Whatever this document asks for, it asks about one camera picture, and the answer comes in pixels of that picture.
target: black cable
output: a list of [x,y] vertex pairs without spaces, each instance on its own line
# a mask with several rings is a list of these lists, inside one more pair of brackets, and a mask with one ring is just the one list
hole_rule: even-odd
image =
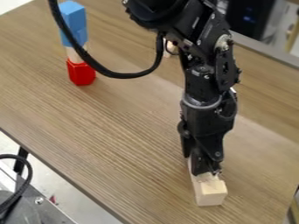
[[156,60],[151,68],[139,73],[116,73],[105,68],[96,59],[94,59],[87,51],[85,51],[83,47],[77,42],[77,40],[73,37],[72,32],[66,25],[64,18],[61,15],[57,0],[48,0],[48,3],[57,25],[59,26],[61,31],[64,32],[68,41],[72,44],[73,49],[90,67],[92,67],[100,74],[115,79],[134,79],[134,78],[139,78],[147,74],[150,74],[159,67],[163,58],[163,34],[161,32],[159,32],[156,36]]
[[170,42],[169,40],[166,40],[166,41],[165,41],[165,45],[164,45],[164,49],[165,49],[165,51],[166,51],[168,54],[170,54],[170,55],[178,56],[178,52],[171,52],[171,51],[168,49],[168,43],[169,43],[169,42]]
[[3,214],[4,212],[10,210],[10,208],[16,204],[16,202],[22,197],[23,193],[30,185],[33,176],[33,169],[30,163],[25,158],[16,155],[9,155],[9,154],[0,155],[0,159],[7,159],[7,158],[12,158],[21,163],[24,163],[28,169],[28,176],[27,179],[24,181],[24,183],[21,185],[21,187],[14,194],[12,194],[4,203],[0,205],[0,214]]

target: red block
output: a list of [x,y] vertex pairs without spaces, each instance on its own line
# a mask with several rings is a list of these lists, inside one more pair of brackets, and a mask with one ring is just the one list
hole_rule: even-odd
[[67,70],[71,81],[77,86],[87,86],[94,82],[96,77],[95,71],[87,63],[72,63],[67,60]]

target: wooden table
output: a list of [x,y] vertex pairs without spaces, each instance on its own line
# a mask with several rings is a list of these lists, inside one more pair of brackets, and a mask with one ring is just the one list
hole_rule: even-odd
[[[116,71],[154,59],[154,35],[118,0],[81,1],[90,49]],[[176,58],[138,80],[66,76],[45,1],[0,17],[0,127],[125,223],[282,223],[299,184],[298,70],[236,48],[240,115],[226,137],[223,206],[196,207],[178,133],[183,75]]]

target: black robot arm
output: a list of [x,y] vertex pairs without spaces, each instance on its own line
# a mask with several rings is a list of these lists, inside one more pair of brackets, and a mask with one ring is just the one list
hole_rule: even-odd
[[123,3],[139,25],[161,32],[179,47],[185,75],[178,125],[183,153],[191,156],[193,175],[218,174],[223,138],[233,129],[238,108],[233,85],[239,82],[240,70],[229,25],[210,1],[170,0],[165,1],[167,7],[159,0]]

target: blue cube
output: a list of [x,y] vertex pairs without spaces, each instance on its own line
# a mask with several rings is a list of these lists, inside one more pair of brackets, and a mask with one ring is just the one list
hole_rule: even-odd
[[[84,6],[73,1],[66,1],[59,4],[59,9],[73,36],[83,46],[88,41],[87,14]],[[72,46],[62,31],[60,31],[60,36],[64,46]]]

